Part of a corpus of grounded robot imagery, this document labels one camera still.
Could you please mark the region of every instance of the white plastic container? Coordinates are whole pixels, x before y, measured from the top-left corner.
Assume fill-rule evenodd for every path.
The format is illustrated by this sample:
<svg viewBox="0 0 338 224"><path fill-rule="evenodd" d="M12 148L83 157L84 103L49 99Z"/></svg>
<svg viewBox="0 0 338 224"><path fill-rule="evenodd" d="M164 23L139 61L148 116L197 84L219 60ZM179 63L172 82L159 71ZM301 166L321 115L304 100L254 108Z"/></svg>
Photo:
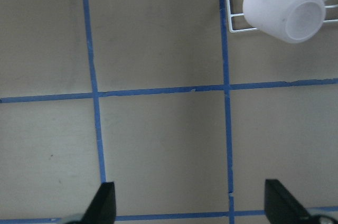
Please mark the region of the white plastic container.
<svg viewBox="0 0 338 224"><path fill-rule="evenodd" d="M323 0L244 0L247 22L288 43L310 39L325 19Z"/></svg>

